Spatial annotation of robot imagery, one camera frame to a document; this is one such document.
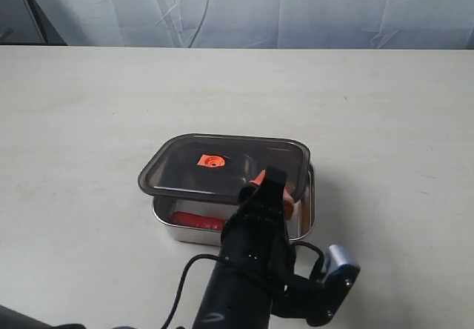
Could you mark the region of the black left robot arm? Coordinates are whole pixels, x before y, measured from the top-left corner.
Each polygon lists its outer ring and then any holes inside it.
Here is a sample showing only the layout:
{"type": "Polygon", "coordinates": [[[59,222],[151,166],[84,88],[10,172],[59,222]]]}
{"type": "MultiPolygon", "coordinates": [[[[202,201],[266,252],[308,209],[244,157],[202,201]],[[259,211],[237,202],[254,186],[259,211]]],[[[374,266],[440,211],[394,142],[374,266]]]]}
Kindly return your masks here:
{"type": "Polygon", "coordinates": [[[238,210],[225,222],[217,256],[199,254],[185,266],[176,297],[163,326],[177,311],[190,268],[197,261],[215,262],[193,323],[194,328],[267,328],[273,301],[284,292],[272,260],[284,260],[290,250],[284,192],[287,175],[268,167],[241,189],[238,210]]]}

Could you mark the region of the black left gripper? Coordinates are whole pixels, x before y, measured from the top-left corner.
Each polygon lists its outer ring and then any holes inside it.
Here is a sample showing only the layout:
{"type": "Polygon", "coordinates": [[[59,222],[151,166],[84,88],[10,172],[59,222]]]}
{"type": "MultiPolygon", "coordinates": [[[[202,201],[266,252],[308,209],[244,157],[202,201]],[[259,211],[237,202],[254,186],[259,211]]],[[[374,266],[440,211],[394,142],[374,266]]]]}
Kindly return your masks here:
{"type": "Polygon", "coordinates": [[[268,167],[241,189],[238,210],[221,232],[221,256],[248,267],[257,261],[265,270],[294,268],[296,251],[290,246],[287,221],[295,202],[286,179],[284,171],[268,167]]]}

